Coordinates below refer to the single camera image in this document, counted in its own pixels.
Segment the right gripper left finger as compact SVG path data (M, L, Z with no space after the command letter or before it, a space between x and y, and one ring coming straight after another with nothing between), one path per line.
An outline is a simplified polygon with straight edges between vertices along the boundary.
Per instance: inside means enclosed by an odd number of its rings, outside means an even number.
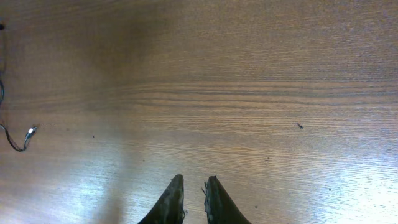
M177 174L139 224L182 224L185 218L183 205L184 179L183 175Z

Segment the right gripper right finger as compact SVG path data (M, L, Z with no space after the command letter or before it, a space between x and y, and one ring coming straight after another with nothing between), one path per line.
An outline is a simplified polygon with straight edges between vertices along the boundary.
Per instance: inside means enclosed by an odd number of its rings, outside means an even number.
M251 224L240 212L217 176L208 178L203 192L208 224Z

